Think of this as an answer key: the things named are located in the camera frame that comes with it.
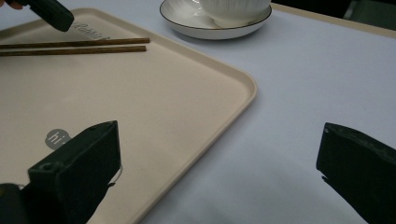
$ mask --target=saucer rim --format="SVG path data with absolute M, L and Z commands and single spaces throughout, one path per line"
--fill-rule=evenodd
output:
M 262 22 L 266 21 L 266 20 L 271 16 L 272 11 L 273 11 L 271 5 L 269 5 L 269 6 L 264 10 L 264 12 L 266 12 L 266 11 L 268 10 L 268 8 L 269 8 L 269 10 L 268 10 L 268 15 L 267 15 L 267 16 L 265 16 L 264 18 L 262 18 L 262 19 L 259 20 L 259 21 L 253 21 L 253 23 L 249 23 L 249 24 L 244 25 L 244 26 L 236 26 L 236 27 L 229 27 L 229 28 L 222 28 L 222 27 L 219 27 L 219 28 L 202 28 L 202 27 L 195 27 L 195 26 L 184 25 L 184 24 L 180 24 L 180 23 L 177 23 L 177 22 L 175 22 L 175 21 L 169 20 L 165 15 L 163 15 L 163 11 L 162 11 L 162 9 L 163 9 L 163 4 L 164 4 L 165 2 L 167 2 L 167 1 L 172 1 L 172 0 L 163 0 L 163 2 L 162 2 L 161 5 L 160 5 L 160 13 L 161 13 L 161 15 L 163 16 L 163 18 L 165 18 L 167 21 L 170 21 L 170 22 L 172 22 L 173 24 L 178 25 L 178 26 L 182 26 L 182 27 L 186 27 L 186 28 L 190 28 L 190 29 L 196 29 L 196 30 L 204 30 L 204 31 L 227 31 L 227 30 L 237 30 L 237 29 L 243 29 L 243 28 L 247 28 L 247 27 L 250 27 L 250 26 L 254 26 L 254 25 L 257 25 L 257 24 L 259 24 L 259 23 L 262 23 Z

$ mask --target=white saucer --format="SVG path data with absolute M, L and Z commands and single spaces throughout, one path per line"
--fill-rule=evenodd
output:
M 160 12 L 167 23 L 183 35 L 201 39 L 231 39 L 250 34 L 270 17 L 272 8 L 269 6 L 260 17 L 249 25 L 220 28 L 202 10 L 199 0 L 164 0 Z

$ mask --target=chopsticks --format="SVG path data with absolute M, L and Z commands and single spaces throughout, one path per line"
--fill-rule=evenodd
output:
M 60 48 L 60 49 L 44 49 L 44 50 L 0 51 L 0 57 L 142 52 L 147 50 L 146 46 L 124 46 L 124 47 L 104 47 L 104 48 L 85 48 L 85 47 L 146 44 L 149 42 L 150 40 L 148 37 L 142 37 L 142 38 L 128 38 L 128 39 L 0 45 L 0 49 Z M 81 49 L 62 49 L 62 48 L 81 48 Z

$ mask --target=gray circle logo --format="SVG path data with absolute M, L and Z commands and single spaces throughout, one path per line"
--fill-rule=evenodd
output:
M 47 134 L 46 145 L 54 150 L 63 146 L 66 142 L 72 139 L 69 133 L 62 129 L 54 129 Z

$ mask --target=beige tray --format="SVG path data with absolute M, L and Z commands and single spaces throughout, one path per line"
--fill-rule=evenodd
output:
M 90 223 L 138 221 L 247 108 L 246 73 L 95 9 L 73 11 L 67 33 L 43 21 L 0 32 L 0 44 L 148 36 L 147 52 L 0 58 L 0 183 L 27 184 L 51 153 L 54 129 L 71 137 L 117 120 L 123 173 Z

